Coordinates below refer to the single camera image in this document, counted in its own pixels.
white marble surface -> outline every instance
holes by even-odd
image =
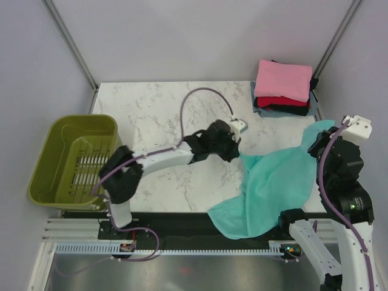
[[[261,118],[252,112],[250,83],[247,81],[102,83],[93,113],[114,117],[123,144],[132,150],[174,144],[181,134],[181,101],[197,87],[210,87],[221,92],[235,115],[249,123],[239,148],[246,154],[265,155],[298,146],[303,130],[314,122],[312,116]],[[186,104],[183,111],[185,135],[206,129],[216,119],[229,119],[227,106],[214,93],[196,92]],[[218,156],[210,156],[203,162],[165,169],[144,177],[131,199],[131,208],[133,211],[206,212],[217,203],[239,195],[242,177],[239,159],[227,163]],[[306,210],[319,210],[317,194],[312,196],[306,203]]]

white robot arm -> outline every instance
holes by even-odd
[[[229,122],[216,120],[207,130],[183,137],[178,146],[159,147],[133,152],[126,145],[119,147],[99,172],[105,195],[110,198],[110,212],[116,226],[122,228],[132,221],[130,198],[142,177],[178,165],[188,165],[216,154],[225,161],[239,157],[238,145],[248,123],[231,116]],[[115,171],[127,163],[126,167]]]
[[[303,249],[318,274],[321,291],[380,290],[372,248],[372,202],[357,182],[363,167],[358,146],[369,137],[372,126],[360,116],[345,116],[342,124],[339,130],[332,127],[321,132],[309,149],[318,163],[324,163],[323,181],[318,183],[318,177],[317,183],[322,203],[333,219],[342,265],[326,249],[301,209],[282,212],[279,226]],[[337,131],[340,137],[335,140]]]

green laundry basket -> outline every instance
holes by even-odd
[[[50,128],[28,187],[30,199],[62,210],[102,210],[90,194],[98,172],[122,145],[108,115],[68,115]]]

teal cloth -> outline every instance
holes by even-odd
[[[209,210],[215,227],[227,238],[253,238],[274,228],[281,211],[302,207],[316,177],[316,159],[307,149],[320,131],[333,125],[334,121],[329,120],[310,125],[304,130],[299,147],[266,156],[241,153],[241,194]]]

gray wall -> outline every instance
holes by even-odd
[[[92,91],[40,0],[2,1],[0,27],[0,290],[22,291],[50,215],[28,182],[50,124]]]
[[[351,0],[53,0],[97,82],[241,81],[316,66]]]
[[[370,139],[361,146],[365,162],[360,181],[373,199],[374,246],[388,272],[388,1],[364,1],[318,84],[325,118],[344,114],[372,120]]]

